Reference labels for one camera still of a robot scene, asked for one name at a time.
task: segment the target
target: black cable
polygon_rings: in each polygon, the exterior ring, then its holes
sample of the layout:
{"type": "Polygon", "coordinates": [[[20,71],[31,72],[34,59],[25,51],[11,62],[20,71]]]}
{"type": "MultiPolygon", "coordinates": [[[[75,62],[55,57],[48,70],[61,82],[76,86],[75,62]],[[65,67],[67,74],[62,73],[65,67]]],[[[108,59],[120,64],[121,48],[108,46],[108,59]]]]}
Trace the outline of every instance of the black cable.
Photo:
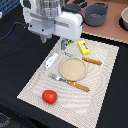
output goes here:
{"type": "Polygon", "coordinates": [[[12,26],[11,31],[10,31],[6,36],[0,38],[0,40],[3,40],[3,39],[5,39],[5,38],[7,38],[7,37],[13,32],[13,30],[14,30],[14,28],[15,28],[15,26],[16,26],[17,24],[23,26],[23,27],[26,28],[26,29],[28,28],[28,24],[15,22],[15,23],[13,24],[13,26],[12,26]]]}

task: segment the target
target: knife handle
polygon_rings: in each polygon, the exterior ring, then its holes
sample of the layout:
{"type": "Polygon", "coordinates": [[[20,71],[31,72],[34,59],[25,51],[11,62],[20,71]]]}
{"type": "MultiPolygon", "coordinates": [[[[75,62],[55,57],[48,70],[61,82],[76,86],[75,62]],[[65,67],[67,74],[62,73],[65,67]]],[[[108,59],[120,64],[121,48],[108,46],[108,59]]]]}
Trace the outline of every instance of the knife handle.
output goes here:
{"type": "Polygon", "coordinates": [[[75,82],[72,82],[72,81],[69,81],[69,80],[68,80],[67,83],[68,83],[69,85],[72,85],[72,86],[74,86],[74,87],[76,87],[76,88],[79,88],[79,89],[81,89],[81,90],[84,90],[84,91],[86,91],[86,92],[90,91],[90,89],[89,89],[88,87],[85,87],[85,86],[83,86],[83,85],[77,84],[77,83],[75,83],[75,82]]]}
{"type": "Polygon", "coordinates": [[[87,61],[89,63],[97,64],[97,65],[101,65],[102,64],[102,62],[100,62],[100,61],[88,59],[88,58],[85,58],[85,57],[82,57],[82,60],[87,61]]]}

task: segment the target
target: fork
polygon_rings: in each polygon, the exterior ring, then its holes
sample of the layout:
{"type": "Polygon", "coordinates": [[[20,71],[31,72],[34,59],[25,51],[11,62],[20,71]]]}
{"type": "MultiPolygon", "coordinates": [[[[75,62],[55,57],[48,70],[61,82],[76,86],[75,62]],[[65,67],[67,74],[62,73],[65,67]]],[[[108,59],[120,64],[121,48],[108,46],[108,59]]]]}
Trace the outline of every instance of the fork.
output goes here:
{"type": "Polygon", "coordinates": [[[73,81],[70,81],[70,80],[65,80],[62,77],[57,76],[57,75],[55,75],[53,73],[49,74],[48,76],[51,77],[54,80],[66,82],[67,84],[69,84],[71,86],[74,86],[74,87],[76,87],[78,89],[81,89],[83,91],[86,91],[86,92],[90,91],[90,89],[88,87],[85,87],[85,86],[83,86],[81,84],[77,84],[77,83],[75,83],[73,81]]]}

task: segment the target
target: fork tines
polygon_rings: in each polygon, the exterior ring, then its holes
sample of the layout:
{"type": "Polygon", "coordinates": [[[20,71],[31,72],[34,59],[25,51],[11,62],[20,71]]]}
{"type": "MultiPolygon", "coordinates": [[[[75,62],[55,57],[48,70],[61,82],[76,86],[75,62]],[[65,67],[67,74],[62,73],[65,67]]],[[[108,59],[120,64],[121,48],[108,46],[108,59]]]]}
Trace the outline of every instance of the fork tines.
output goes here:
{"type": "Polygon", "coordinates": [[[53,79],[56,79],[56,75],[55,75],[55,74],[53,74],[53,73],[48,74],[48,76],[50,76],[50,77],[51,77],[51,78],[53,78],[53,79]]]}

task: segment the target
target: knife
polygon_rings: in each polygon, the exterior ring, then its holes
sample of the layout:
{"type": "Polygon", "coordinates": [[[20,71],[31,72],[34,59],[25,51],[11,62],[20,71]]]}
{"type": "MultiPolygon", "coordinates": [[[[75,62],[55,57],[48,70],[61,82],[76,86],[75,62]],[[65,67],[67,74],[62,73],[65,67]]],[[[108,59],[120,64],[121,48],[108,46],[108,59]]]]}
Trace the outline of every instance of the knife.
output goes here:
{"type": "Polygon", "coordinates": [[[70,80],[67,81],[67,80],[63,79],[62,77],[57,76],[57,75],[55,75],[53,73],[49,74],[48,76],[51,77],[54,80],[66,82],[67,84],[69,84],[71,86],[74,86],[74,87],[76,87],[78,89],[81,89],[83,91],[86,91],[86,92],[90,91],[90,89],[88,87],[85,87],[85,86],[83,86],[81,84],[77,84],[77,83],[75,83],[73,81],[70,81],[70,80]]]}
{"type": "Polygon", "coordinates": [[[75,56],[75,55],[72,55],[72,54],[70,54],[70,53],[66,53],[66,52],[63,52],[65,55],[67,55],[67,56],[69,56],[69,57],[77,57],[77,58],[80,58],[80,59],[82,59],[82,60],[84,60],[84,61],[86,61],[86,62],[89,62],[89,63],[93,63],[93,64],[97,64],[97,65],[101,65],[102,64],[102,62],[100,62],[100,61],[97,61],[97,60],[92,60],[92,59],[89,59],[89,58],[85,58],[85,57],[78,57],[78,56],[75,56]]]}
{"type": "Polygon", "coordinates": [[[52,66],[53,62],[55,61],[55,59],[58,57],[57,53],[54,53],[47,61],[45,64],[45,68],[48,69],[52,66]]]}

